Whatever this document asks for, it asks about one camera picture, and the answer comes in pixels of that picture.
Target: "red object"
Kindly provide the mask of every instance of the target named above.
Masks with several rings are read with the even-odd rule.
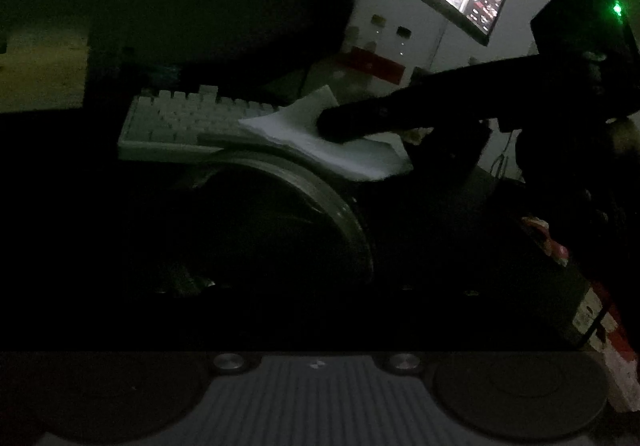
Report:
[[[365,74],[388,80],[393,84],[400,84],[405,66],[395,61],[387,60],[362,48],[353,47],[349,54],[341,54],[338,61],[344,66],[359,70]]]

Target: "black circular disc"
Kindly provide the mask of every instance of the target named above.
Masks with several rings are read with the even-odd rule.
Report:
[[[30,406],[47,430],[88,444],[150,435],[183,417],[208,386],[191,354],[46,354],[34,370]]]
[[[607,401],[607,378],[581,352],[453,354],[435,372],[439,401],[485,434],[549,441],[588,427]]]

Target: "keyboard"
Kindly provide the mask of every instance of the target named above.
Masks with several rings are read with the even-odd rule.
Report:
[[[118,140],[123,160],[194,163],[238,143],[262,143],[240,119],[273,113],[280,107],[218,97],[218,87],[202,85],[198,93],[160,90],[136,96]]]

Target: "gray ribbed panel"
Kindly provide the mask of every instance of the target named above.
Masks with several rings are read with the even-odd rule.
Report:
[[[129,446],[490,446],[450,420],[415,378],[382,372],[369,356],[266,356],[215,379],[185,419]],[[46,435],[38,446],[69,446]],[[585,437],[564,442],[593,446]]]

